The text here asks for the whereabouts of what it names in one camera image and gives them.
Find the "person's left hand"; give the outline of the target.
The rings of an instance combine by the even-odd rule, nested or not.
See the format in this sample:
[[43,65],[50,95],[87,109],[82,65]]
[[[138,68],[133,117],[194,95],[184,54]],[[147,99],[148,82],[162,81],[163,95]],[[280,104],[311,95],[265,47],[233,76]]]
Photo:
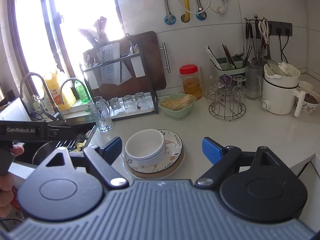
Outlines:
[[1,176],[0,187],[0,217],[4,218],[10,213],[10,203],[14,198],[14,194],[12,192],[12,187],[14,183],[14,178],[11,173],[7,173],[4,176]]

